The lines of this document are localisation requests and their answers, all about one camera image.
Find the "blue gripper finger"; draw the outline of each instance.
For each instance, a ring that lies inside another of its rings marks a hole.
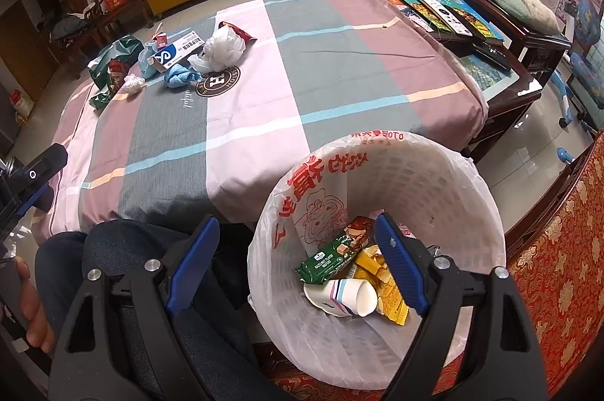
[[[191,237],[188,251],[173,272],[170,295],[165,308],[174,317],[191,305],[193,296],[209,268],[220,240],[220,226],[214,217],[206,218]]]
[[[418,266],[412,256],[412,253],[415,254],[415,250],[408,250],[403,244],[405,240],[413,239],[404,237],[387,214],[381,214],[376,219],[375,239],[403,300],[409,307],[415,309],[420,316],[425,316],[430,308],[430,302],[424,294],[424,282],[429,279],[428,269],[427,267],[424,268],[421,263]],[[420,241],[412,244],[413,246],[410,247],[416,249],[419,249],[418,245],[424,246]]]

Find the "person's hand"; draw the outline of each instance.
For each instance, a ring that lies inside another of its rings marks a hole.
[[[32,347],[40,347],[43,352],[49,353],[54,345],[54,333],[46,320],[46,313],[37,290],[29,281],[29,268],[26,262],[20,256],[16,256],[14,260],[17,262],[17,272],[21,278],[19,309],[29,321],[27,342]]]

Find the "crumpled tissue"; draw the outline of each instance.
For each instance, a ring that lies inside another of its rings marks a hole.
[[[128,74],[124,77],[124,85],[122,85],[121,91],[126,94],[136,94],[143,87],[145,87],[145,79],[134,74]]]
[[[183,87],[194,80],[201,80],[201,74],[191,72],[180,64],[173,65],[164,74],[164,80],[168,87]]]
[[[232,67],[245,51],[245,41],[230,26],[218,28],[203,45],[203,55],[188,58],[191,67],[202,75]]]

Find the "blue plastic glove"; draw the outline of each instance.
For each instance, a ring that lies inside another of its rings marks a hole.
[[[152,55],[157,53],[157,42],[151,41],[150,43],[145,43],[145,49],[138,54],[138,61],[141,65],[141,76],[143,79],[150,79],[157,73],[157,69],[149,65],[147,59]]]
[[[168,87],[183,87],[194,80],[201,80],[201,74],[191,72],[180,64],[172,65],[164,74],[164,80]]]

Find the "book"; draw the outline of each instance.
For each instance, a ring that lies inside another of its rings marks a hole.
[[[390,2],[399,11],[401,11],[410,20],[412,20],[420,28],[424,29],[428,33],[432,33],[434,31],[434,28],[432,28],[424,18],[419,16],[415,12],[415,10],[413,10],[411,7],[404,4],[403,1],[401,1],[401,0],[387,0],[387,1]]]
[[[446,6],[459,16],[463,17],[485,38],[496,38],[503,41],[503,36],[493,28],[478,12],[470,7],[464,0],[437,0],[443,6]]]
[[[436,14],[428,9],[420,0],[401,0],[405,4],[412,7],[421,17],[430,22],[430,25],[435,26],[439,31],[445,31],[447,33],[453,33],[453,30],[449,26],[445,25]]]

